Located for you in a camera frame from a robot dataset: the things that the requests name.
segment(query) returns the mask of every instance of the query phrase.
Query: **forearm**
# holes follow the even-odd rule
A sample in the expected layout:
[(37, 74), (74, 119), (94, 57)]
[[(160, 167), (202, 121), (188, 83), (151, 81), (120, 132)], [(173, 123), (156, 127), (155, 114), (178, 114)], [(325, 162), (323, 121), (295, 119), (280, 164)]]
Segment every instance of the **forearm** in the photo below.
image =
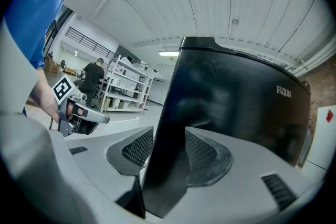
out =
[(30, 97), (37, 103), (37, 105), (58, 122), (58, 105), (54, 98), (53, 91), (48, 85), (47, 78), (41, 67), (36, 69), (38, 81), (35, 84)]

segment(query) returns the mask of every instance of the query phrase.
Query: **white corrugated ceiling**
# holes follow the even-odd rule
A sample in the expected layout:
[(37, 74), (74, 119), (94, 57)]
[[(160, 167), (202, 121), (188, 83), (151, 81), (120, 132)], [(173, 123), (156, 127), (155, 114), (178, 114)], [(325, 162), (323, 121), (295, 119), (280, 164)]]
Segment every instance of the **white corrugated ceiling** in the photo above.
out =
[(166, 73), (172, 72), (175, 61), (158, 52), (178, 48), (185, 36), (215, 37), (222, 46), (264, 57), (296, 75), (308, 70), (302, 69), (305, 63), (316, 65), (310, 59), (322, 49), (324, 59), (335, 53), (335, 21), (325, 0), (65, 0), (65, 4)]

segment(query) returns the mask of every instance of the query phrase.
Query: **red diamond sticker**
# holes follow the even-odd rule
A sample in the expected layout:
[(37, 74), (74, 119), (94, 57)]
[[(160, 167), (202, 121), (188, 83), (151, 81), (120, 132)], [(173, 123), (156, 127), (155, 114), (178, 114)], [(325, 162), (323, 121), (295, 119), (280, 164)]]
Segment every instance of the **red diamond sticker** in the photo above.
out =
[(329, 109), (327, 117), (326, 117), (326, 120), (327, 120), (328, 123), (331, 121), (332, 117), (334, 117), (334, 114)]

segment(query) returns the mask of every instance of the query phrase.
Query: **black grille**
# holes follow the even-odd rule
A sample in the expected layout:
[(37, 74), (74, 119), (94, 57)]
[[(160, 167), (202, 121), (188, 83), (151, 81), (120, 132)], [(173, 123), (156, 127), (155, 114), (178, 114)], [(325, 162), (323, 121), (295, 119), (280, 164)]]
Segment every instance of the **black grille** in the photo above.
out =
[(122, 149), (122, 155), (130, 162), (143, 167), (153, 149), (153, 129)]
[(274, 197), (274, 200), (277, 202), (280, 211), (284, 210), (296, 200), (293, 192), (287, 187), (287, 185), (277, 174), (263, 176), (261, 178)]
[(185, 138), (185, 151), (189, 158), (191, 170), (202, 169), (215, 161), (217, 152), (213, 147), (187, 130), (185, 131)]
[(84, 147), (84, 146), (79, 146), (79, 147), (74, 147), (74, 148), (71, 148), (70, 149), (70, 153), (72, 154), (72, 155), (75, 155), (75, 154), (77, 154), (77, 153), (81, 153), (81, 152), (83, 152), (83, 151), (87, 151), (88, 149), (86, 148), (86, 147)]

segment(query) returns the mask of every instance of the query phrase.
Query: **fluorescent light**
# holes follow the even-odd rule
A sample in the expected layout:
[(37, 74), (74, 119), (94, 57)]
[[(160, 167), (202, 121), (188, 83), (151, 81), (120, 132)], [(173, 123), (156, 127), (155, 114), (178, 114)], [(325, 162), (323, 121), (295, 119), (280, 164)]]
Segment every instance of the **fluorescent light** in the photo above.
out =
[(174, 51), (159, 51), (159, 54), (161, 56), (179, 56), (179, 52), (178, 50), (174, 50)]

